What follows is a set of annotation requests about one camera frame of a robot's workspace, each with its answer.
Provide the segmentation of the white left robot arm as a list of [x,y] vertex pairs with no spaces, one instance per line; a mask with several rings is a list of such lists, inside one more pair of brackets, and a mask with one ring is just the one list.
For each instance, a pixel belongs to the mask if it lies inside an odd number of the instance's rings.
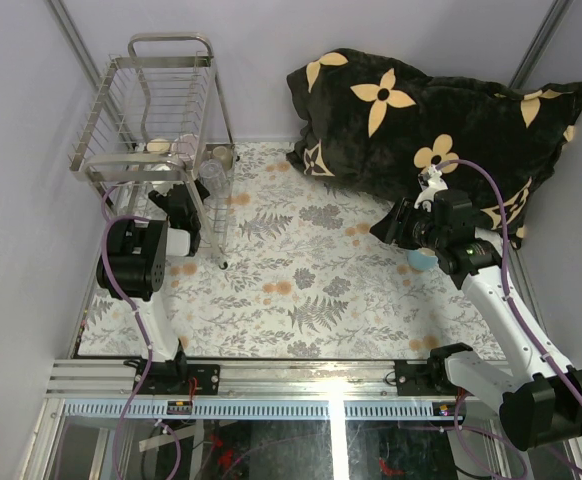
[[166,214],[164,220],[135,215],[114,217],[107,200],[101,201],[106,221],[101,256],[96,269],[98,285],[109,295],[126,302],[144,342],[142,360],[136,371],[146,374],[168,394],[183,392],[190,381],[187,360],[166,316],[160,290],[169,256],[191,257],[200,246],[201,221],[186,185],[176,184],[163,194],[156,190],[149,200]]

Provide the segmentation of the light blue ceramic mug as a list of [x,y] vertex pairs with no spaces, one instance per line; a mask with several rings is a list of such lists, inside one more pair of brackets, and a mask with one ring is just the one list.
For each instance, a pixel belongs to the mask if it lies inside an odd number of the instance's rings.
[[420,272],[428,271],[438,265],[436,253],[428,248],[419,248],[407,251],[408,265]]

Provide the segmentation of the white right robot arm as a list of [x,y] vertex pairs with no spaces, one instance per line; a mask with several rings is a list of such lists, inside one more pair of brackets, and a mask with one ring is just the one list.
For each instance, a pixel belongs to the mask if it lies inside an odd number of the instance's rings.
[[404,250],[433,251],[439,268],[487,322],[509,365],[503,372],[465,343],[437,347],[421,384],[438,394],[463,389],[480,399],[521,451],[582,436],[582,369],[553,345],[511,287],[501,252],[477,236],[466,193],[444,190],[420,204],[403,200],[371,232]]

